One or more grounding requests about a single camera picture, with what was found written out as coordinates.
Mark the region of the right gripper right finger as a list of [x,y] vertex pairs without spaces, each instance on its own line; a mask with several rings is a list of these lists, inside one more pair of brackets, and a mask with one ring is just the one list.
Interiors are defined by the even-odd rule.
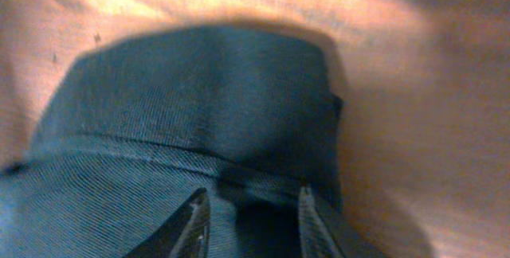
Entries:
[[298,221],[303,258],[385,258],[310,186],[300,189]]

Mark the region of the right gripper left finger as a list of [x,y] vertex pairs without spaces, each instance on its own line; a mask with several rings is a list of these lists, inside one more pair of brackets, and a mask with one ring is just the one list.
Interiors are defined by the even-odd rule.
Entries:
[[199,188],[124,258],[207,258],[209,238],[210,199]]

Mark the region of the black t-shirt with logo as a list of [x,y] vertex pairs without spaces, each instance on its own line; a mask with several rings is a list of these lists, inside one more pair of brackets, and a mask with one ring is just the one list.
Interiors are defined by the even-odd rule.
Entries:
[[124,257],[197,189],[207,257],[302,257],[300,189],[341,213],[324,51],[229,26],[80,58],[1,177],[4,257]]

